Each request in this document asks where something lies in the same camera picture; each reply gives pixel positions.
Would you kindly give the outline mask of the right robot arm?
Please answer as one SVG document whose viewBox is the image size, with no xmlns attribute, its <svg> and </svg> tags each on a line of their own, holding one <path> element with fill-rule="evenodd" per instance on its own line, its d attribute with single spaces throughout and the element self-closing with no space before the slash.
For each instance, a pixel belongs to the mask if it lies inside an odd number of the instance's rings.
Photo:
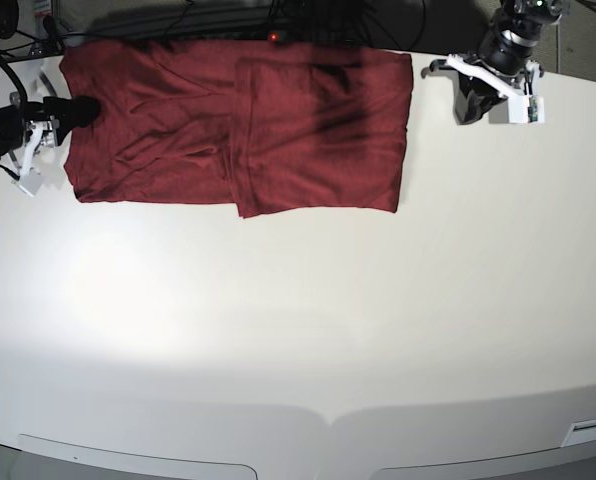
<svg viewBox="0 0 596 480">
<path fill-rule="evenodd" d="M 13 68 L 0 57 L 0 69 L 12 82 L 10 104 L 0 108 L 0 169 L 12 183 L 33 197 L 43 185 L 43 177 L 33 166 L 41 148 L 61 146 L 75 129 L 90 126 L 100 115 L 100 102 L 89 96 L 67 99 L 46 96 L 28 99 L 26 88 Z"/>
</svg>

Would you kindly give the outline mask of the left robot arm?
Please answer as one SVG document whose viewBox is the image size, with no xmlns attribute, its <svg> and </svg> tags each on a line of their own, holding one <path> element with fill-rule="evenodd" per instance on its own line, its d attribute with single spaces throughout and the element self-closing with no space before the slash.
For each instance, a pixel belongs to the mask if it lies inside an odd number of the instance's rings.
<svg viewBox="0 0 596 480">
<path fill-rule="evenodd" d="M 457 74 L 454 115 L 458 124 L 478 122 L 501 104 L 506 106 L 506 123 L 545 121 L 544 98 L 536 92 L 544 70 L 531 56 L 543 28 L 559 24 L 569 7 L 568 1 L 558 0 L 502 1 L 475 51 L 430 63 L 428 73 Z"/>
</svg>

